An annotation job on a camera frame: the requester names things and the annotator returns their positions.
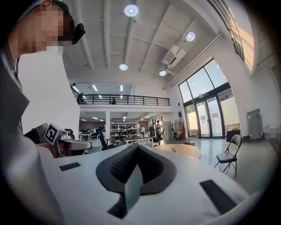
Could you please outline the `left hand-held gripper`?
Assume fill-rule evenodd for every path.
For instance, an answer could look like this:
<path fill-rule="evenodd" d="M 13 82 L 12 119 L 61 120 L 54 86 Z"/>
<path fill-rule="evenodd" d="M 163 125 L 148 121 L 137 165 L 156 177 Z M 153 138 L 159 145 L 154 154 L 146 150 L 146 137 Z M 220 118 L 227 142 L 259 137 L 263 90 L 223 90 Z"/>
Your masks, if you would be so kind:
<path fill-rule="evenodd" d="M 36 145 L 47 148 L 54 158 L 71 156 L 72 151 L 88 150 L 91 142 L 74 140 L 72 129 L 62 129 L 53 123 L 44 123 L 24 134 Z"/>

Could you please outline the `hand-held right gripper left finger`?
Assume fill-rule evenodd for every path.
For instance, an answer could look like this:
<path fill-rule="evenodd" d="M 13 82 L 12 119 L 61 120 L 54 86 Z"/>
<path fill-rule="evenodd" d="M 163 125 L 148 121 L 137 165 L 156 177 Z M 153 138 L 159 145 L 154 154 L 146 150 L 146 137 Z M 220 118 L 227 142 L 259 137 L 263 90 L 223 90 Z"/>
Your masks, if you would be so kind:
<path fill-rule="evenodd" d="M 125 184 L 137 165 L 138 144 L 101 161 L 96 168 L 99 182 L 110 192 L 124 193 Z"/>

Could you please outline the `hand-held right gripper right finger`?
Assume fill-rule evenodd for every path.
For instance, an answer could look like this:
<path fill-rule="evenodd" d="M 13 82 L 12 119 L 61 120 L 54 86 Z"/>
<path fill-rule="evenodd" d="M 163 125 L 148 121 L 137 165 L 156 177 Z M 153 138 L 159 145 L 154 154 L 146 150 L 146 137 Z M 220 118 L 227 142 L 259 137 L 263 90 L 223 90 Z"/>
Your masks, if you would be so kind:
<path fill-rule="evenodd" d="M 143 179 L 141 195 L 161 193 L 173 182 L 177 173 L 172 161 L 143 145 L 138 146 L 138 167 Z"/>

